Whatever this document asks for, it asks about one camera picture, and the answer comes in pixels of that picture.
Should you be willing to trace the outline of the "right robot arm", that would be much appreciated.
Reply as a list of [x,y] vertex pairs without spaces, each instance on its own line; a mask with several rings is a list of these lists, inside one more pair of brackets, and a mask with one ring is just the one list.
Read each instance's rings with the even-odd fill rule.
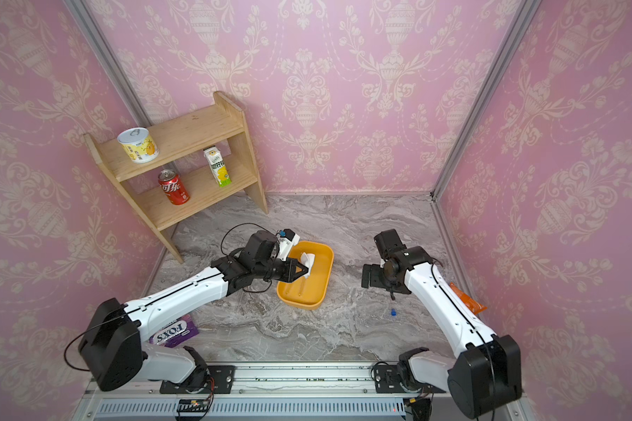
[[362,286],[384,289],[391,296],[416,296],[452,349],[450,358],[426,347],[400,355],[396,368],[404,389],[445,391],[468,419],[495,414],[522,397],[519,345],[511,336],[495,333],[468,308],[423,248],[398,249],[380,264],[364,265]]

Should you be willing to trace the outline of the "white wiping cloth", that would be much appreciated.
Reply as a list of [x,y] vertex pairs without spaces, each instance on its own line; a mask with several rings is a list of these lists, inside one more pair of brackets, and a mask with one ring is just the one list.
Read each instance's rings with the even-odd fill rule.
[[315,263],[315,254],[302,253],[299,261],[302,265],[307,267],[308,270],[311,270]]

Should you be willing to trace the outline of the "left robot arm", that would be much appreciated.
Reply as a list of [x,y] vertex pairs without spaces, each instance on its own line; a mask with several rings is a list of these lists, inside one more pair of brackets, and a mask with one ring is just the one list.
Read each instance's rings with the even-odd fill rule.
[[161,381],[188,393],[213,389],[209,368],[193,347],[168,348],[149,340],[168,323],[246,289],[256,279],[292,283],[308,276],[314,254],[289,256],[298,242],[291,230],[260,230],[245,247],[176,285],[128,303],[115,298],[103,302],[78,345],[98,388],[109,392],[133,381]]

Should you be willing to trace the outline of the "yellow plastic basin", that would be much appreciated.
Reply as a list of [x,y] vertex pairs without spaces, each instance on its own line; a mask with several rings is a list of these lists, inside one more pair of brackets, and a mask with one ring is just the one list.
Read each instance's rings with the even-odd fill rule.
[[309,271],[309,277],[305,277],[305,289],[301,298],[285,298],[284,287],[289,283],[277,284],[277,296],[287,305],[302,310],[316,310],[325,299],[329,278],[333,268],[335,253],[331,247],[311,241],[300,241],[293,247],[289,256],[299,260],[302,253],[315,254],[315,263]]

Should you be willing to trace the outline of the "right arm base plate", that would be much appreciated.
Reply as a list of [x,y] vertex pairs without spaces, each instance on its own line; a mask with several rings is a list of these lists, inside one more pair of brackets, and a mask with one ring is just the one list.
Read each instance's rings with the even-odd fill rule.
[[402,380],[396,364],[388,364],[385,361],[378,361],[370,367],[370,377],[374,382],[377,394],[411,394],[411,395],[431,395],[444,393],[444,390],[433,385],[408,385]]

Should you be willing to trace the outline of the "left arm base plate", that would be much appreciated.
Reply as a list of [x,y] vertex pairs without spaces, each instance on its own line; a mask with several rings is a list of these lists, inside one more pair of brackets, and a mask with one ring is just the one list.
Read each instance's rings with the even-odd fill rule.
[[196,368],[195,372],[182,383],[162,382],[163,395],[229,395],[235,381],[234,365],[209,365],[207,370]]

